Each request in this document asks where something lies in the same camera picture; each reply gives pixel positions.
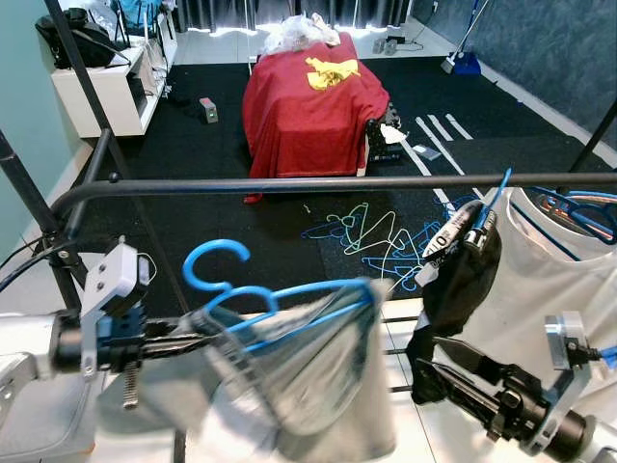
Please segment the blue mop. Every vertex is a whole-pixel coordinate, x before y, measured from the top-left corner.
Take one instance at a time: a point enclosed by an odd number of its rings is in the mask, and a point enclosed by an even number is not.
[[[480,64],[478,63],[477,58],[474,53],[463,51],[465,48],[465,43],[467,42],[467,37],[469,33],[475,27],[476,22],[484,12],[484,9],[489,4],[490,0],[485,0],[484,5],[476,15],[475,12],[478,7],[479,0],[475,0],[473,2],[473,10],[471,11],[471,17],[469,18],[469,26],[467,28],[467,32],[465,36],[457,46],[456,50],[447,56],[445,60],[442,62],[442,69],[448,74],[452,73],[454,70],[455,74],[479,74],[480,73]]]

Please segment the teal wall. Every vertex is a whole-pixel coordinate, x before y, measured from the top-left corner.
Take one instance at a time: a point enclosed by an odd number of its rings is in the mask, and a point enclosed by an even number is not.
[[[2,3],[0,128],[46,196],[81,142],[51,82],[51,53],[34,27],[47,14],[43,0]],[[32,217],[1,172],[0,211],[2,258]]]

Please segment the black metal pole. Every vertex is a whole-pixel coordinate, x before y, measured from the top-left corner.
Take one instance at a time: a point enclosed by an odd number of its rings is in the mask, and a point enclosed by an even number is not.
[[[51,206],[64,214],[83,201],[94,198],[136,196],[186,196],[239,193],[324,193],[430,189],[451,186],[498,186],[503,174],[431,177],[319,177],[319,178],[225,178],[214,180],[119,180],[94,181],[67,191]],[[509,186],[617,184],[617,173],[514,174]]]
[[[56,25],[56,29],[58,30],[58,34],[60,35],[62,44],[65,48],[65,51],[67,52],[68,59],[70,60],[73,70],[75,71],[75,75],[77,76],[77,80],[79,80],[79,84],[81,85],[84,94],[86,95],[86,99],[88,100],[88,103],[93,110],[94,117],[96,118],[98,126],[101,129],[101,134],[102,130],[105,128],[109,129],[111,132],[109,135],[109,151],[114,158],[114,162],[118,166],[118,170],[120,171],[121,176],[123,178],[130,178],[131,175],[128,170],[128,166],[124,161],[124,155],[122,154],[120,145],[118,144],[118,140],[116,139],[111,125],[109,124],[109,120],[107,119],[107,115],[105,114],[103,106],[98,99],[98,95],[96,94],[96,90],[94,89],[93,82],[88,75],[84,60],[82,59],[81,53],[77,48],[75,38],[70,32],[67,19],[65,18],[65,15],[60,8],[60,4],[58,3],[58,0],[45,0],[45,5],[47,6],[49,14],[51,15],[54,24]],[[174,272],[172,271],[172,266],[167,259],[167,255],[165,254],[165,250],[163,249],[163,246],[158,239],[156,231],[154,230],[154,226],[148,219],[148,215],[146,213],[144,205],[138,198],[135,198],[133,200],[133,204],[137,209],[138,216],[140,217],[142,223],[144,224],[144,227],[146,228],[146,233],[148,234],[148,237],[150,238],[150,241],[152,243],[152,247],[154,248],[154,254],[157,257],[158,261],[161,263],[161,266],[163,267],[167,278],[172,284],[172,288],[174,289],[175,297],[177,298],[180,308],[186,313],[189,312],[189,305],[186,302],[186,298],[184,297],[180,284],[175,277]]]
[[[21,198],[21,201],[23,201],[35,221],[39,224],[40,231],[45,236],[45,244],[49,244],[52,240],[54,243],[62,243],[65,238],[58,221],[45,202],[39,188],[37,188],[37,185],[21,163],[21,159],[11,148],[2,130],[0,130],[0,166]],[[86,267],[84,263],[75,250],[69,248],[63,251],[62,258],[59,255],[51,256],[49,264],[67,309],[73,315],[79,315],[81,302],[69,269],[74,271],[75,278],[83,285],[86,282]]]
[[[109,140],[112,135],[112,131],[109,128],[103,128],[100,131],[100,138],[98,139],[98,142],[96,142],[96,147],[94,148],[92,156],[90,156],[90,164],[86,174],[84,175],[84,181],[82,184],[85,185],[96,180],[96,176],[98,175],[100,165],[105,158],[105,153],[107,152]],[[70,217],[68,217],[67,224],[65,225],[65,232],[68,239],[74,238],[79,231],[79,226],[81,225],[85,212],[86,202],[83,202],[70,213]]]
[[[615,99],[610,108],[608,108],[608,112],[606,112],[604,118],[600,122],[600,125],[598,125],[598,128],[589,139],[589,142],[585,145],[585,148],[582,149],[577,157],[577,160],[570,168],[570,172],[577,172],[581,168],[583,162],[585,162],[585,160],[591,155],[596,145],[602,139],[604,133],[608,130],[610,123],[612,123],[615,119],[615,115],[617,115],[617,99]]]

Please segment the white stripe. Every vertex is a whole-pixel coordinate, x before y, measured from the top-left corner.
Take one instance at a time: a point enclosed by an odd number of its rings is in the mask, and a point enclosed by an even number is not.
[[[429,171],[428,167],[426,167],[426,164],[422,162],[422,160],[418,157],[414,149],[412,149],[409,143],[407,143],[407,140],[403,140],[401,142],[401,147],[403,147],[403,150],[405,150],[407,154],[409,154],[409,157],[412,158],[412,161],[414,161],[414,164],[417,165],[417,167],[420,169],[420,172],[425,177],[430,177],[432,175],[431,171]],[[449,210],[450,212],[455,212],[454,206],[452,205],[448,197],[445,195],[445,192],[441,188],[433,188],[433,191],[435,192],[435,196],[437,196],[437,198],[442,202],[442,204],[445,205],[447,210]]]
[[[452,116],[451,114],[446,114],[445,118],[448,119],[450,121],[450,123],[452,124],[452,126],[454,128],[456,128],[458,130],[458,132],[463,135],[463,138],[465,138],[466,140],[473,140],[473,137],[471,135],[469,135],[469,132],[467,132],[462,125],[460,125],[456,119],[454,119],[454,116]]]
[[[426,133],[428,138],[431,139],[431,142],[433,142],[433,144],[437,147],[437,149],[442,152],[443,157],[445,157],[448,160],[448,162],[452,164],[452,167],[456,170],[456,172],[458,172],[461,176],[463,176],[465,172],[463,172],[463,169],[461,169],[461,166],[459,166],[458,163],[452,157],[452,155],[449,152],[447,152],[447,150],[443,147],[439,139],[435,136],[435,134],[431,131],[431,129],[428,128],[428,125],[424,123],[422,118],[416,118],[416,123],[420,126],[422,130],[424,130],[424,133]],[[478,190],[477,188],[471,188],[471,190],[473,190],[473,193],[475,193],[479,199],[484,198],[484,195],[480,193],[480,190]]]
[[[440,123],[440,120],[437,119],[435,116],[433,116],[432,114],[428,115],[428,119],[431,121],[431,123],[433,123],[433,125],[435,126],[435,128],[437,128],[439,130],[439,132],[441,133],[441,135],[443,136],[443,139],[446,142],[451,142],[452,140],[454,140],[452,138],[452,136],[447,133],[447,131],[445,130],[445,128],[443,128],[443,125]]]

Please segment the hanger hook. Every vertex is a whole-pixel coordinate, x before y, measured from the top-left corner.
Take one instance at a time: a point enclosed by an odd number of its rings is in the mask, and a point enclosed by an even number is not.
[[[197,259],[199,259],[204,254],[210,253],[212,251],[219,251],[221,249],[232,251],[243,262],[246,262],[251,256],[251,251],[249,251],[249,249],[244,244],[238,241],[234,241],[233,239],[213,239],[211,241],[206,241],[205,243],[201,244],[193,251],[191,251],[191,253],[186,257],[186,260],[182,264],[182,275],[184,276],[184,280],[186,281],[186,283],[188,283],[193,288],[200,289],[202,291],[222,291],[223,293],[231,291],[233,289],[231,283],[208,283],[204,280],[199,279],[193,271],[193,265],[195,264],[195,261]]]

